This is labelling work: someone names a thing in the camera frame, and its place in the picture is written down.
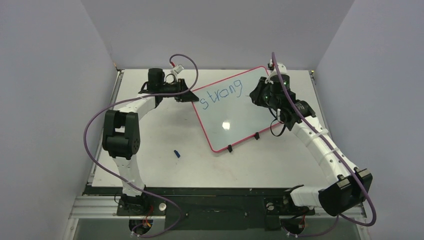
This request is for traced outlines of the pink framed whiteboard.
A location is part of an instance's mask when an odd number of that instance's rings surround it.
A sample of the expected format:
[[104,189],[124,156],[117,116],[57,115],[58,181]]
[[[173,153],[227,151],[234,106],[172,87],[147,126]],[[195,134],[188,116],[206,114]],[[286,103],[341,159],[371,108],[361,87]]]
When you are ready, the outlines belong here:
[[199,101],[192,105],[212,152],[279,125],[268,109],[254,105],[249,97],[259,79],[268,75],[266,67],[258,66],[193,90]]

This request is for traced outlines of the blue marker cap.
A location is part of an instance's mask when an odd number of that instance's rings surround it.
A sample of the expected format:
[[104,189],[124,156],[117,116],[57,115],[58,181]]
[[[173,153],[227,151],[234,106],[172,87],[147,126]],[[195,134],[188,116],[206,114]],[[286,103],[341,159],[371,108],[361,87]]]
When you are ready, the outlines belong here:
[[181,157],[180,153],[177,150],[174,150],[173,152],[174,152],[174,154],[176,155],[177,158]]

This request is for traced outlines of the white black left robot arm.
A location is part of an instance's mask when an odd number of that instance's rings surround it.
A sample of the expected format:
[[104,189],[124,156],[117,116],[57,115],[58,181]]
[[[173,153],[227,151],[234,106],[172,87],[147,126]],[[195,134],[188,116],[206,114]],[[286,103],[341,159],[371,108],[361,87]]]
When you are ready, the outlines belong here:
[[197,102],[199,98],[189,90],[186,81],[178,78],[182,65],[170,70],[172,82],[166,81],[161,68],[150,68],[147,81],[142,85],[136,99],[118,110],[107,110],[104,117],[102,147],[115,162],[122,177],[121,201],[124,209],[143,215],[150,210],[148,195],[143,192],[137,162],[141,145],[140,119],[157,108],[163,98],[174,98],[179,103]]

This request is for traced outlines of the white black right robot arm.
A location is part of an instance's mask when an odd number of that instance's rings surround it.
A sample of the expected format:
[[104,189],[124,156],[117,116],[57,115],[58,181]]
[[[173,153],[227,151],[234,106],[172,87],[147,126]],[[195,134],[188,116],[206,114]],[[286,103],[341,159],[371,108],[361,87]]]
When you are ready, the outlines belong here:
[[360,169],[329,139],[315,111],[290,90],[290,77],[260,77],[249,94],[254,105],[274,110],[277,120],[308,149],[328,182],[327,187],[298,185],[282,199],[283,209],[296,213],[301,207],[322,208],[331,216],[344,213],[366,200],[373,176]]

